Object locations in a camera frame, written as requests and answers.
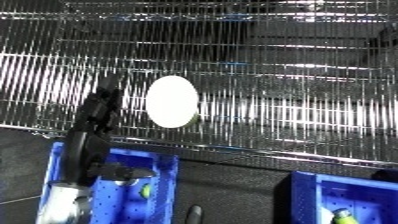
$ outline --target table surface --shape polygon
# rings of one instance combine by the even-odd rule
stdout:
[[[0,129],[1,223],[33,223],[53,141]],[[184,223],[193,204],[203,207],[205,224],[289,223],[291,170],[356,177],[369,177],[372,172],[323,164],[291,166],[290,162],[279,167],[284,168],[181,159],[173,223]]]

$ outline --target white ball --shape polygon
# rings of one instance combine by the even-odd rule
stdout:
[[[198,92],[188,80],[179,76],[166,76],[149,87],[146,110],[157,125],[178,128],[196,117],[198,102]]]

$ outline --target green ball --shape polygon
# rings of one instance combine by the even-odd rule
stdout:
[[[141,197],[148,199],[149,196],[151,196],[151,185],[144,184],[144,186],[142,186],[142,189],[140,191],[140,195]]]

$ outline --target metal mesh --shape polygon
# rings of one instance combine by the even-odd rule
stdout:
[[[112,72],[129,75],[115,140],[395,165],[398,2],[0,3],[0,125],[62,135]],[[197,123],[156,126],[151,83],[200,93]]]

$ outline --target blue bin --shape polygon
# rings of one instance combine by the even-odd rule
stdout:
[[[40,208],[49,194],[48,183],[58,179],[63,143],[53,145],[43,186]],[[169,224],[173,214],[174,193],[178,172],[178,158],[170,155],[111,149],[108,162],[120,162],[131,167],[146,167],[157,174],[140,179],[131,186],[120,186],[113,181],[98,179],[92,187],[92,224]],[[148,199],[141,196],[143,186],[150,184]]]
[[[292,223],[322,223],[322,207],[347,208],[359,224],[398,224],[398,184],[293,172]]]

